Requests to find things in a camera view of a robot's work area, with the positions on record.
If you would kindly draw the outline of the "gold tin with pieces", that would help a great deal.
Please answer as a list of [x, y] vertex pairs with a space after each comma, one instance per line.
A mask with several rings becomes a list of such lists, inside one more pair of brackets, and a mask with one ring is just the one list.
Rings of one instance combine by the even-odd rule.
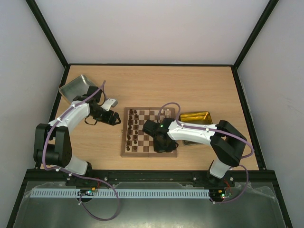
[[207, 111], [180, 114], [179, 121], [190, 124], [213, 124], [210, 112]]

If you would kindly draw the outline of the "silver metal tin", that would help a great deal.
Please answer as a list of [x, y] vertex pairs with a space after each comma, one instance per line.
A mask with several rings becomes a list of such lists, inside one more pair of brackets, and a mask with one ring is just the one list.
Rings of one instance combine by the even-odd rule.
[[76, 96], [86, 94], [90, 86], [96, 86], [96, 84], [85, 75], [80, 75], [60, 87], [59, 92], [70, 104]]

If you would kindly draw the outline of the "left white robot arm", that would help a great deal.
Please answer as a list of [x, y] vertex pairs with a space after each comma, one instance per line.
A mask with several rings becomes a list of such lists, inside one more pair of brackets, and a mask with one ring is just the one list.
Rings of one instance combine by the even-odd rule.
[[120, 124], [119, 114], [112, 110], [117, 103], [116, 99], [105, 95], [103, 85], [90, 86], [85, 94], [74, 96], [70, 106], [59, 117], [36, 127], [34, 161], [47, 171], [85, 176], [91, 164], [73, 154], [70, 135], [88, 117], [92, 117], [96, 123]]

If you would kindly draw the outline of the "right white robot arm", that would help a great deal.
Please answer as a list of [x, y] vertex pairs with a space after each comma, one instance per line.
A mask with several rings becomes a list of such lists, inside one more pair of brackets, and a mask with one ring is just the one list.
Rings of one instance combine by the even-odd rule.
[[210, 146], [217, 156], [207, 174], [208, 183], [212, 186], [218, 186], [226, 172], [239, 165], [247, 142], [234, 126], [224, 120], [207, 125], [185, 123], [172, 118], [164, 118], [161, 122], [147, 120], [142, 131], [153, 138], [156, 152], [175, 150], [178, 140]]

